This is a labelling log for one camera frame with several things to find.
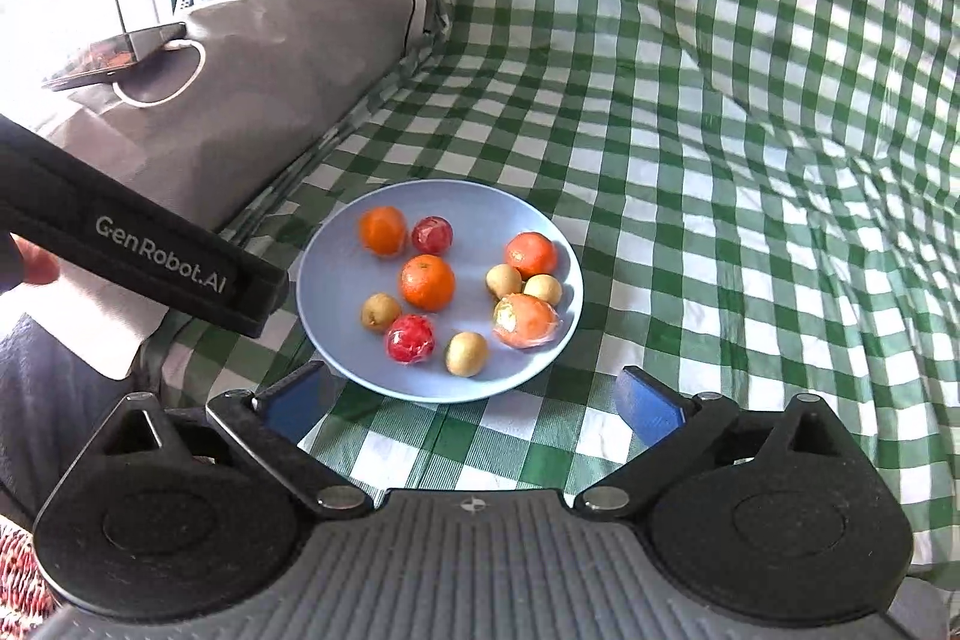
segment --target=gingham fabric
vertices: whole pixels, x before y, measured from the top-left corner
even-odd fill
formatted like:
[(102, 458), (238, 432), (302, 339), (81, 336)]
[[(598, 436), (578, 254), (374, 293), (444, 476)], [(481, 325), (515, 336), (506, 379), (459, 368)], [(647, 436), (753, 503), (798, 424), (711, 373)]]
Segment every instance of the gingham fabric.
[[(957, 0), (445, 10), (446, 43), (261, 199), (247, 247), (296, 277), (338, 205), (469, 178), (527, 199), (574, 245), (580, 327), (543, 375), (485, 402), (431, 408), (348, 384), (304, 447), (376, 495), (573, 494), (640, 448), (611, 403), (623, 365), (749, 408), (810, 389), (904, 505), (916, 570), (957, 588)], [(270, 383), (312, 352), (293, 297), (258, 340), (193, 322), (166, 360), (167, 397)]]

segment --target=yellow round fruit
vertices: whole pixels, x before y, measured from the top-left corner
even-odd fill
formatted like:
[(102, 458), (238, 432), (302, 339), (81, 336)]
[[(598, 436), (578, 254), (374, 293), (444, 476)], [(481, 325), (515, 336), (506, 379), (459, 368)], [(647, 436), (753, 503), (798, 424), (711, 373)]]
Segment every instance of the yellow round fruit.
[(497, 301), (511, 293), (520, 293), (523, 287), (523, 278), (509, 263), (498, 263), (487, 272), (487, 290)]
[(401, 312), (400, 304), (389, 293), (375, 293), (360, 308), (360, 322), (365, 329), (385, 333)]
[(454, 335), (446, 346), (446, 368), (451, 375), (473, 377), (483, 369), (490, 355), (487, 340), (476, 332), (461, 332)]
[(563, 298), (563, 286), (556, 277), (548, 274), (536, 274), (527, 280), (523, 287), (523, 292), (528, 296), (536, 296), (544, 300), (551, 307), (560, 304), (560, 298)]

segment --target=blue plate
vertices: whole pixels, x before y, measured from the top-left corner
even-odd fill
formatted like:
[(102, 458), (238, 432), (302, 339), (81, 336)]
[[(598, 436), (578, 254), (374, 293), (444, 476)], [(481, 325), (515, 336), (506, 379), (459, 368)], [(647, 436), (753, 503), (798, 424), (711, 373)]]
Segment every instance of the blue plate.
[[(421, 218), (440, 215), (453, 226), (453, 247), (443, 258), (457, 277), (450, 305), (427, 314), (434, 324), (437, 348), (426, 362), (404, 366), (387, 357), (383, 336), (360, 325), (360, 308), (368, 296), (389, 293), (403, 306), (397, 290), (400, 268), (416, 255), (413, 247), (399, 259), (384, 261), (361, 247), (360, 215), (391, 205), (410, 228)], [(557, 307), (563, 324), (558, 338), (539, 348), (515, 350), (491, 330), (496, 302), (487, 292), (487, 271), (503, 263), (503, 248), (521, 231), (539, 231), (557, 247), (554, 276), (563, 284)], [(331, 367), (361, 386), (411, 402), (472, 402), (524, 383), (558, 356), (570, 340), (584, 304), (584, 278), (577, 257), (560, 230), (545, 215), (496, 188), (461, 180), (415, 180), (381, 188), (357, 199), (328, 218), (304, 253), (296, 282), (296, 307), (304, 329)], [(478, 375), (460, 378), (446, 371), (443, 350), (457, 332), (486, 336), (490, 357)]]

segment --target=person's leg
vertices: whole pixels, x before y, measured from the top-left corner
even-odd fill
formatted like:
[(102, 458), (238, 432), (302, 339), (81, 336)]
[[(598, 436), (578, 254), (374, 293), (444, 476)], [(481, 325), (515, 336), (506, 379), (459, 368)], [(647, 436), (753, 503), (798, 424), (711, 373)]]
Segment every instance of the person's leg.
[(0, 514), (32, 523), (131, 380), (95, 372), (23, 316), (0, 338)]

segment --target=red patterned rug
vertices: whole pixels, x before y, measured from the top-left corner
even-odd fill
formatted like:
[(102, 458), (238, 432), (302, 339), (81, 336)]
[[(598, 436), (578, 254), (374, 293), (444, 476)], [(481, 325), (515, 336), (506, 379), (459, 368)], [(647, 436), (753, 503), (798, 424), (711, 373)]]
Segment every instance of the red patterned rug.
[(31, 535), (0, 516), (0, 640), (22, 640), (53, 610)]

